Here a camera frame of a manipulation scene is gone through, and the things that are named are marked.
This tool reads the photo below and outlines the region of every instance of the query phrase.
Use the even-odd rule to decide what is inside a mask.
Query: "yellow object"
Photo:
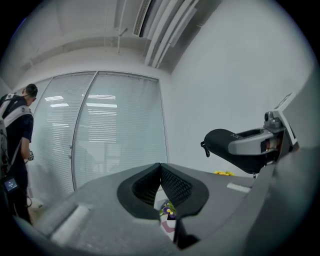
[[[214,174],[225,175],[225,176],[235,176],[235,174],[231,171],[221,171],[221,170],[216,170]]]

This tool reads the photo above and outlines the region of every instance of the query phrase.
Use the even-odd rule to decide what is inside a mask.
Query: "pipe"
[[[106,52],[106,37],[107,37],[107,18],[108,18],[108,12],[109,12],[109,5],[110,2],[107,3],[106,11],[105,11],[105,23],[104,23],[104,51]]]
[[[120,37],[121,37],[121,28],[122,28],[122,20],[124,18],[124,13],[125,13],[125,8],[126,8],[127,0],[124,0],[123,8],[122,8],[122,13],[121,13],[121,19],[120,19],[120,26],[118,29],[118,54],[120,54]]]
[[[167,43],[166,47],[164,48],[164,51],[161,54],[160,60],[157,62],[155,68],[158,69],[161,62],[163,61],[168,49],[170,46],[172,46],[173,41],[176,39],[177,34],[180,32],[182,33],[180,30],[181,29],[185,29],[182,28],[182,26],[187,26],[187,24],[189,23],[189,21],[191,20],[191,18],[194,16],[194,14],[196,13],[197,9],[195,9],[195,5],[198,3],[199,0],[195,0],[194,3],[190,6],[189,10],[185,13],[184,17],[182,18],[182,20],[180,21],[180,23],[178,24],[178,26],[176,27],[175,31],[173,32],[169,42]]]
[[[154,52],[154,50],[156,48],[156,44],[157,44],[157,42],[159,40],[160,34],[161,34],[162,30],[164,29],[164,26],[167,23],[170,14],[172,13],[172,11],[176,7],[176,5],[179,4],[179,3],[180,3],[180,1],[178,1],[178,0],[171,0],[169,2],[168,6],[166,7],[166,9],[164,10],[164,13],[163,13],[163,15],[162,15],[162,17],[161,17],[156,29],[155,29],[155,32],[154,32],[154,35],[152,37],[148,52],[147,52],[146,57],[145,57],[144,64],[146,66],[149,65],[149,62],[150,62],[151,57],[152,57],[152,54],[153,54],[153,52]]]
[[[162,52],[164,51],[168,41],[169,41],[169,38],[171,36],[171,34],[173,33],[175,27],[177,26],[179,20],[181,19],[181,17],[183,16],[183,14],[185,13],[185,11],[187,10],[187,8],[189,7],[190,3],[192,2],[193,0],[185,0],[179,10],[176,12],[174,18],[172,19],[168,29],[166,30],[162,40],[161,40],[161,44],[159,45],[159,48],[156,52],[156,55],[153,59],[153,62],[152,62],[152,67],[155,68],[157,66],[157,63],[161,57],[161,54]]]
[[[155,15],[155,17],[154,17],[154,20],[153,20],[153,22],[152,22],[152,25],[151,25],[151,27],[150,27],[149,33],[148,33],[148,35],[147,35],[147,38],[148,38],[149,40],[151,40],[152,37],[154,36],[155,31],[156,31],[156,28],[157,28],[157,25],[159,24],[159,21],[160,21],[160,19],[161,19],[161,16],[164,14],[165,9],[167,8],[167,6],[168,6],[168,4],[169,4],[169,1],[170,1],[170,0],[162,0],[161,5],[160,5],[159,9],[157,10],[156,15]]]

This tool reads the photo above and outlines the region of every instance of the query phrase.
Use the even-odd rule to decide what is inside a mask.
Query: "person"
[[[37,93],[38,88],[36,85],[33,83],[29,84],[25,89],[23,89],[22,96],[14,95],[12,99],[10,99],[10,103],[3,113],[2,118],[5,118],[18,107],[29,107],[36,100]],[[4,95],[0,99],[0,106],[3,104],[6,97],[7,95]],[[31,114],[20,116],[6,128],[7,153],[10,161],[21,141],[20,153],[16,155],[14,163],[10,169],[19,189],[8,195],[8,204],[11,214],[18,215],[30,224],[31,219],[27,205],[28,173],[25,160],[30,157],[29,144],[31,142],[33,128],[34,118]]]

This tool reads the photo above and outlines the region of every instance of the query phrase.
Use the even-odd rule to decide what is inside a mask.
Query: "short black hair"
[[[25,88],[25,92],[27,95],[29,95],[32,98],[37,97],[38,94],[38,88],[36,87],[35,84],[30,83],[28,86]]]

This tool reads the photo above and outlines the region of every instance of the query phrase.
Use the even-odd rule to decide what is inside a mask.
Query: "backpack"
[[[14,109],[10,114],[8,114],[5,118],[3,118],[3,114],[5,113],[9,103],[13,99],[14,94],[10,93],[6,96],[4,102],[0,107],[0,179],[6,177],[8,172],[10,171],[11,166],[14,164],[17,154],[19,152],[21,141],[19,142],[16,150],[13,154],[11,162],[8,157],[8,141],[7,141],[7,127],[11,125],[15,120],[24,116],[24,115],[32,115],[31,110],[28,106],[19,106]]]

